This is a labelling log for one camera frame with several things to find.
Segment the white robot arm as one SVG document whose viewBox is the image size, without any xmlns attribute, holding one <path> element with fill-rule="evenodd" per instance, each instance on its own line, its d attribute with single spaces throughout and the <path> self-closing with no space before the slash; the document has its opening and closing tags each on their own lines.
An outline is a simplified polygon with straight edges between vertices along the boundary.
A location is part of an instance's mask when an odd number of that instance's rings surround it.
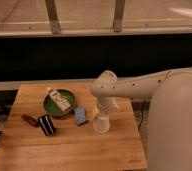
<svg viewBox="0 0 192 171">
<path fill-rule="evenodd" d="M 148 171 L 192 171 L 192 66 L 128 79 L 106 70 L 91 93 L 98 117 L 117 97 L 148 99 Z"/>
</svg>

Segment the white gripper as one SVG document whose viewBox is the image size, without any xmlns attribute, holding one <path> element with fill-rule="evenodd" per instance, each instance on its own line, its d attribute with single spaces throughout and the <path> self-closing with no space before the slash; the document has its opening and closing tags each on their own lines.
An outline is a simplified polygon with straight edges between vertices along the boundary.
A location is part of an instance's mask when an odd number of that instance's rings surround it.
<svg viewBox="0 0 192 171">
<path fill-rule="evenodd" d="M 119 105 L 114 97 L 98 97 L 96 105 L 92 110 L 92 119 L 97 116 L 106 116 L 111 110 L 120 110 Z"/>
</svg>

